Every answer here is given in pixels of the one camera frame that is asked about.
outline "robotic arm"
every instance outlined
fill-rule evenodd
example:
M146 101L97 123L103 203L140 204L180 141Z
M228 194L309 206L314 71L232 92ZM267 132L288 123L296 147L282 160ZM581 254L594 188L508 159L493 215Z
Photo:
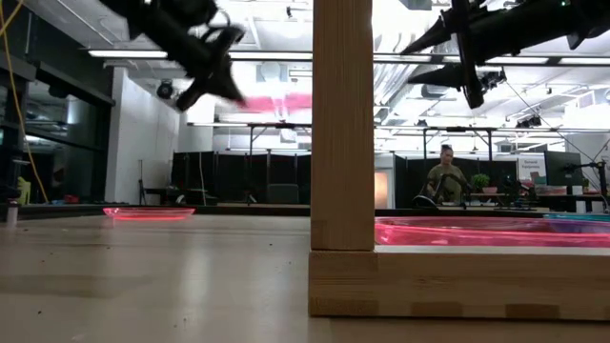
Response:
M472 109L484 100L485 85L477 78L475 65L504 54L567 36L575 50L585 39L610 30L610 1L607 0L519 0L509 10L488 11L484 1L452 0L437 22L403 54L417 52L457 36L461 66L453 74L459 79ZM420 75L413 83L430 84Z
M212 27L218 13L214 0L100 0L128 21L130 38L146 34L168 53L168 59L180 64L193 79L192 85L178 96L175 105L185 111L203 94L244 102L231 76L231 45L238 43L245 31L239 26ZM201 37L189 34L195 26L208 26Z

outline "man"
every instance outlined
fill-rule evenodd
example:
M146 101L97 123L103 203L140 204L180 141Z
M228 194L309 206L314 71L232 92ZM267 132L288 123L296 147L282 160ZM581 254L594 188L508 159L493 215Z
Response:
M466 181L464 174L461 170L452 165L451 162L454 159L454 150L451 149L448 145L443 145L440 150L440 164L433 167L430 172L428 172L428 193L431 194L431 197L435 195L437 190L437 185L440 182L440 178L443 174L453 174L457 176L459 179ZM460 184L452 179L445 178L443 183L443 187L439 190L440 195L438 197L438 202L448 201L459 203L461 198L461 186Z

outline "pink glowing tray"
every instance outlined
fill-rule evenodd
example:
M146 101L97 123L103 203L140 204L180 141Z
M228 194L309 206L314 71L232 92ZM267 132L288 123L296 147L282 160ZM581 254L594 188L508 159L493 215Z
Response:
M120 220L182 220L193 214L194 209L106 208L104 213Z
M610 223L547 218L378 218L376 242L409 246L610 248Z

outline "white sign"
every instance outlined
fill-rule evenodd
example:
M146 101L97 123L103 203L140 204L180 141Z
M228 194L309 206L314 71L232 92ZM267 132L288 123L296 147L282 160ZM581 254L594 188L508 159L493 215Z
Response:
M544 158L520 158L518 164L518 179L532 180L532 175L546 176L546 168L544 167Z

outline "glass window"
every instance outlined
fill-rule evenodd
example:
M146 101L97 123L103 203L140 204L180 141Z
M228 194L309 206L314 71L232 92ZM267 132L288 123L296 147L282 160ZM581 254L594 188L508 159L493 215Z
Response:
M30 83L27 129L59 135L76 144L102 146L102 111L40 81Z
M103 200L103 190L92 181L99 161L99 152L26 136L38 175L49 201L54 203L88 203ZM24 152L24 160L29 160ZM44 203L44 196L35 179L31 165L24 166L21 176L31 183L30 202Z

